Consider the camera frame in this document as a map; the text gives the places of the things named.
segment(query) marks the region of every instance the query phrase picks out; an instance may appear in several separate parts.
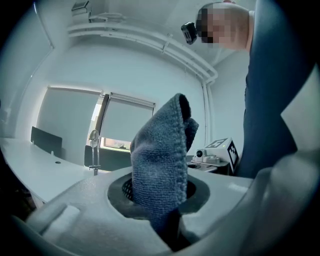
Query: dark blue shirt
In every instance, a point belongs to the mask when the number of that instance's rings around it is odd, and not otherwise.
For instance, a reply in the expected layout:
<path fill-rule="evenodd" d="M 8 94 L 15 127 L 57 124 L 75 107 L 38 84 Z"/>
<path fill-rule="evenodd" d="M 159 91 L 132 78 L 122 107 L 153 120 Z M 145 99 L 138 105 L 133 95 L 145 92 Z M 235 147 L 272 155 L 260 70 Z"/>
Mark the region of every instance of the dark blue shirt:
<path fill-rule="evenodd" d="M 239 177 L 255 178 L 259 170 L 297 151 L 281 113 L 315 63 L 306 54 L 304 37 L 292 29 L 290 17 L 280 15 L 281 7 L 268 2 L 270 11 L 257 12 L 261 1 L 256 3 L 246 77 L 243 152 L 235 170 Z"/>

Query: person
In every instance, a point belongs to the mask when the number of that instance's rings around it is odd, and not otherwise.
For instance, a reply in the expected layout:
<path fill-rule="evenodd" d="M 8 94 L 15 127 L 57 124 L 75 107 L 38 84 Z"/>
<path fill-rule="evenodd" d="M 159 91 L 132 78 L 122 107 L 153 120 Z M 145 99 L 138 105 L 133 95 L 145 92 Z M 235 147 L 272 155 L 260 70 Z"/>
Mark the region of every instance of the person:
<path fill-rule="evenodd" d="M 255 12 L 224 0 L 204 5 L 195 22 L 203 43 L 218 43 L 224 48 L 245 50 L 250 54 L 244 144 L 234 175 L 253 179 L 259 170 L 272 167 L 283 156 L 297 151 L 281 113 L 303 86 L 312 70 L 311 63 L 314 65 L 304 55 L 305 45 L 288 29 L 287 20 L 272 13 L 259 18 L 259 30 L 255 31 Z M 274 21 L 277 21 L 277 29 L 271 27 Z"/>

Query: microfiber cloth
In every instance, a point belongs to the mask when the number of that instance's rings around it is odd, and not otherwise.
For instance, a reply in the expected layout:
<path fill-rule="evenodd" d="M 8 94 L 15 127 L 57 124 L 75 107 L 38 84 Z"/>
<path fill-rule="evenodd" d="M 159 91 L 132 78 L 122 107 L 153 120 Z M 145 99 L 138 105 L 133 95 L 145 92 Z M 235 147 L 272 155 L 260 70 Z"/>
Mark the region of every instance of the microfiber cloth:
<path fill-rule="evenodd" d="M 141 128 L 131 151 L 133 201 L 142 205 L 164 239 L 174 231 L 171 215 L 187 199 L 187 151 L 198 123 L 183 94 L 176 94 Z"/>

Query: white countertop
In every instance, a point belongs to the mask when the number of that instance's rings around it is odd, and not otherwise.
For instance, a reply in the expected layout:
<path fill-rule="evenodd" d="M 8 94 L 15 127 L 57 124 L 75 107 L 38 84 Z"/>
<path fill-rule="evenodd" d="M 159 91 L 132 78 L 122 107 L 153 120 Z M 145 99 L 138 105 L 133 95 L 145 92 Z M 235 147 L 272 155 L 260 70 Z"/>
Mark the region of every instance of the white countertop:
<path fill-rule="evenodd" d="M 88 167 L 51 155 L 28 140 L 0 138 L 0 147 L 17 178 L 45 203 L 73 184 L 94 175 Z"/>

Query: white panel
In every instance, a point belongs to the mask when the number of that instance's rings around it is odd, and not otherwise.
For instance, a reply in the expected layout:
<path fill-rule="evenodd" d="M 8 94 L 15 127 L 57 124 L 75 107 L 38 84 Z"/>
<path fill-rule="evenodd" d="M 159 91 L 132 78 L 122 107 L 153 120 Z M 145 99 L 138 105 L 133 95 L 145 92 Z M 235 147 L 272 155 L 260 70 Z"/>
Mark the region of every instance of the white panel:
<path fill-rule="evenodd" d="M 298 150 L 320 148 L 320 72 L 316 64 L 307 81 L 281 113 Z"/>
<path fill-rule="evenodd" d="M 62 137 L 62 158 L 84 165 L 85 146 L 100 93 L 48 88 L 37 120 L 37 128 Z"/>
<path fill-rule="evenodd" d="M 152 107 L 111 98 L 100 135 L 104 138 L 131 142 L 152 114 Z"/>

